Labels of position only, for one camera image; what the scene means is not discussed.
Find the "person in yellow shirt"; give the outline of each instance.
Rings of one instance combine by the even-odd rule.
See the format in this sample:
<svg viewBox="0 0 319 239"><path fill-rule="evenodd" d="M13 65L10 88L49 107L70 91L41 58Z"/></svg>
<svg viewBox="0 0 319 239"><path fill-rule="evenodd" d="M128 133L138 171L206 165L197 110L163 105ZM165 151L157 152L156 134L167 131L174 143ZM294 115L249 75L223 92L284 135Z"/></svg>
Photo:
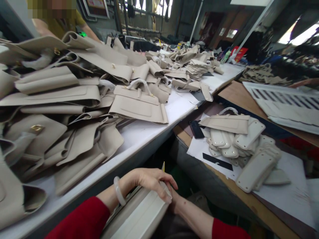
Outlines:
<svg viewBox="0 0 319 239"><path fill-rule="evenodd" d="M66 4L64 4L65 0L54 0L49 1L51 2L48 5L52 4L51 9L52 12L54 12L55 16L58 16L59 13L61 13L66 7ZM88 37L96 40L97 42L101 43L99 38L96 36L96 34L92 31L92 29L87 25L87 23L83 20L81 14L78 12L78 10L75 10L73 12L76 12L76 16L73 16L72 18L33 18L32 22L40 34L40 36L53 36L57 37L59 39L62 39L64 34L68 31L76 32L76 26L79 26Z"/></svg>

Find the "finger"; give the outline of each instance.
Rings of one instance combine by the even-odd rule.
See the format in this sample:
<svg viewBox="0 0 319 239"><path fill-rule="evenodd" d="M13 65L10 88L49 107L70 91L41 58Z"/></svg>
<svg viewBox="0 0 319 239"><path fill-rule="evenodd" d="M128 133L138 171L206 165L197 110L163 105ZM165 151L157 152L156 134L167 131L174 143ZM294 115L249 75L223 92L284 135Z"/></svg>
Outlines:
<svg viewBox="0 0 319 239"><path fill-rule="evenodd" d="M157 192L158 196L166 203L170 204L172 202L171 197L167 194L165 189L160 185L160 183L154 178L152 182L153 191Z"/></svg>
<svg viewBox="0 0 319 239"><path fill-rule="evenodd" d="M164 172L162 171L159 180L169 181L169 182L173 185L173 188L174 188L175 190L178 190L177 183L176 183L176 181L175 181L175 179L173 178L172 175L167 174L167 173L164 173Z"/></svg>

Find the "window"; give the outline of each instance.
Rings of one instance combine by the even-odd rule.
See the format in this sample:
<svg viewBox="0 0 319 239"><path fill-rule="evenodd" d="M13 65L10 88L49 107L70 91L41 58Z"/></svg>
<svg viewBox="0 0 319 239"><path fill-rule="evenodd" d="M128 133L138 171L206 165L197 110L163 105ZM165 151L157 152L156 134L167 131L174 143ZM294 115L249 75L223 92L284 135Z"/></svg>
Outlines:
<svg viewBox="0 0 319 239"><path fill-rule="evenodd" d="M236 33L237 33L237 30L232 30L231 29L231 30L229 30L229 32L228 32L226 37L233 38L236 35Z"/></svg>
<svg viewBox="0 0 319 239"><path fill-rule="evenodd" d="M157 7L157 10L156 10L156 14L158 15L162 15L162 5L163 4L163 0L160 0L160 4L158 5ZM171 9L172 9L172 4L173 4L173 0L170 0L169 1L169 9L168 9L168 17L170 17L170 12L171 12ZM136 6L135 6L136 9L140 9L140 10L143 10L143 11L146 11L146 0L144 0L143 2L143 6L141 7L140 5L140 2L139 1L136 1ZM166 1L164 0L164 13L163 15L165 15L166 13L166 9L167 9L167 4L166 4Z"/></svg>
<svg viewBox="0 0 319 239"><path fill-rule="evenodd" d="M301 45L303 44L306 40L308 40L310 37L312 37L312 35L314 35L316 33L316 29L319 27L319 23L316 23L315 25L311 26L308 28L308 30L306 30L305 32L303 32L302 34L300 34L299 36L297 36L294 40L290 41L290 34L294 28L294 26L296 25L297 21L291 26L291 28L288 29L288 31L280 38L280 40L278 41L278 43L282 43L282 44L288 44L291 43L295 46Z"/></svg>

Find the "bag strap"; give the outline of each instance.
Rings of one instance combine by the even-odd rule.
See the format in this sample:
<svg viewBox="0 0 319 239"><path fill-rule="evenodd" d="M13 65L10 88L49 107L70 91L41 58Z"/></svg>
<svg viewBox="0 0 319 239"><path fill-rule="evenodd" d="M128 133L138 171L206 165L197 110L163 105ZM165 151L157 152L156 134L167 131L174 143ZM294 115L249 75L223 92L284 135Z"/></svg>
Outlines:
<svg viewBox="0 0 319 239"><path fill-rule="evenodd" d="M126 87L128 90L130 90L130 89L132 89L132 88L134 89L134 87L135 87L137 84L139 84L139 83L143 83L143 85L144 85L144 87L145 87L147 93L148 93L150 96L154 96L154 95L151 93L151 91L150 91L150 89L149 89L149 86L147 85L147 82L146 82L145 80L142 80L142 79L136 79L136 80L132 81L129 86L125 86L125 87Z"/></svg>
<svg viewBox="0 0 319 239"><path fill-rule="evenodd" d="M233 108L233 107L227 107L225 109L223 109L221 112L219 112L218 115L222 115L224 114L227 110L231 110L234 112L234 114L239 115L237 109Z"/></svg>

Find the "beige leather piece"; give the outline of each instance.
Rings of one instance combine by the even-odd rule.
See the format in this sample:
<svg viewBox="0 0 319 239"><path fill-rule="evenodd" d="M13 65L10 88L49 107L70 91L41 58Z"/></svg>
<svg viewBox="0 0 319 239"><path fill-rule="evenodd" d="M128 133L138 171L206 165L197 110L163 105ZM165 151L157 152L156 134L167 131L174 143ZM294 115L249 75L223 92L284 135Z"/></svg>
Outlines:
<svg viewBox="0 0 319 239"><path fill-rule="evenodd" d="M75 32L67 32L63 38L62 41L70 46L71 48L77 48L77 49L89 49L94 48L95 45L90 43L86 40L87 38L81 37Z"/></svg>
<svg viewBox="0 0 319 239"><path fill-rule="evenodd" d="M113 75L118 80L123 81L125 84L129 84L133 73L132 67L126 65L117 65L115 63L108 62L95 53L77 49L75 49L74 51L79 57L96 65L102 70L105 70L107 73Z"/></svg>
<svg viewBox="0 0 319 239"><path fill-rule="evenodd" d="M6 47L12 51L21 53L21 49L29 53L40 55L43 49L58 49L63 50L68 48L68 45L62 42L60 39L52 36L44 36L39 38L33 38L20 43L6 43Z"/></svg>
<svg viewBox="0 0 319 239"><path fill-rule="evenodd" d="M127 56L127 64L130 66L142 66L146 64L146 57L140 54L137 54L134 51L126 50L124 48L117 49L117 51L125 56Z"/></svg>
<svg viewBox="0 0 319 239"><path fill-rule="evenodd" d="M69 105L63 103L24 106L21 112L25 114L82 114L84 106Z"/></svg>
<svg viewBox="0 0 319 239"><path fill-rule="evenodd" d="M248 120L250 116L223 115L207 117L199 125L219 129L231 133L248 134Z"/></svg>
<svg viewBox="0 0 319 239"><path fill-rule="evenodd" d="M150 67L150 72L155 77L161 77L164 76L164 72L162 71L161 67L157 65L153 60L147 61L147 64Z"/></svg>
<svg viewBox="0 0 319 239"><path fill-rule="evenodd" d="M109 113L155 123L168 123L165 106L159 103L157 97L150 96L139 88L128 89L120 85L116 86L114 95Z"/></svg>
<svg viewBox="0 0 319 239"><path fill-rule="evenodd" d="M0 230L37 211L46 198L44 190L21 184L0 151Z"/></svg>
<svg viewBox="0 0 319 239"><path fill-rule="evenodd" d="M200 83L200 89L205 97L205 100L213 102L213 97L209 92L209 86L204 83Z"/></svg>
<svg viewBox="0 0 319 239"><path fill-rule="evenodd" d="M29 83L21 83L20 81L15 82L16 88L23 94L34 94L39 92L45 92L48 90L54 90L66 86L77 85L79 80L75 75L60 75L51 78L44 78Z"/></svg>
<svg viewBox="0 0 319 239"><path fill-rule="evenodd" d="M106 159L102 162L110 160L110 158L115 154L115 152L124 143L124 138L121 136L120 132L116 128L116 123L111 123L101 126L101 132L103 132L104 137L98 141L98 145L102 150Z"/></svg>
<svg viewBox="0 0 319 239"><path fill-rule="evenodd" d="M90 120L90 119L95 119L98 117L108 116L108 114L107 114L108 112L109 112L108 109L86 112L86 113L83 113L83 114L79 115L78 117L76 117L76 119L71 121L68 125L71 125L71 124L78 122L78 121L81 121L81 120L88 120L88 119Z"/></svg>
<svg viewBox="0 0 319 239"><path fill-rule="evenodd" d="M19 78L1 70L0 79L0 99L2 99L14 90L14 82Z"/></svg>
<svg viewBox="0 0 319 239"><path fill-rule="evenodd" d="M0 100L0 106L40 105L61 102L95 107L100 103L100 92L97 86L87 85L32 96L15 93Z"/></svg>
<svg viewBox="0 0 319 239"><path fill-rule="evenodd" d="M133 69L133 74L131 76L131 80L135 80L135 79L145 80L149 73L150 66L145 63L144 65L141 65L141 66L135 66L132 69Z"/></svg>
<svg viewBox="0 0 319 239"><path fill-rule="evenodd" d="M185 81L173 79L172 85L175 87L187 89L190 91L200 91L201 90L199 81L193 81L193 82L190 82L189 84L187 84L187 82L185 82Z"/></svg>
<svg viewBox="0 0 319 239"><path fill-rule="evenodd" d="M25 74L20 78L20 80L17 83L19 84L31 83L31 82L42 80L42 79L52 78L55 76L69 75L69 74L72 74L72 72L67 66L47 68L43 70L37 70L29 74Z"/></svg>
<svg viewBox="0 0 319 239"><path fill-rule="evenodd" d="M121 141L118 141L119 136L117 133L114 133L115 130L117 130L115 128L115 123L102 127L101 137L98 143L96 143L89 151L79 155L76 160L61 168L54 175L55 192L57 195L63 195L66 193L103 160L109 159L113 156L116 150L124 142L123 138L121 138ZM104 146L103 151L105 153L109 153L109 155L104 155L99 145Z"/></svg>
<svg viewBox="0 0 319 239"><path fill-rule="evenodd" d="M39 132L33 130L34 126L39 128ZM45 151L50 148L66 130L67 127L65 125L44 115L29 115L13 124L4 138L15 141L20 137L21 132L35 133L37 136L27 147L25 153L44 158Z"/></svg>
<svg viewBox="0 0 319 239"><path fill-rule="evenodd" d="M113 64L127 65L128 57L126 55L123 55L112 49L111 46L103 45L96 40L93 40L92 38L86 38L86 40L95 46L94 48L88 49L88 52L95 53L102 59L107 60L108 62L111 62Z"/></svg>
<svg viewBox="0 0 319 239"><path fill-rule="evenodd" d="M96 130L99 125L99 122L91 123L82 128L76 129L74 141L68 156L64 160L58 162L56 165L60 166L62 164L68 163L72 160L75 160L80 154L89 151L93 147Z"/></svg>

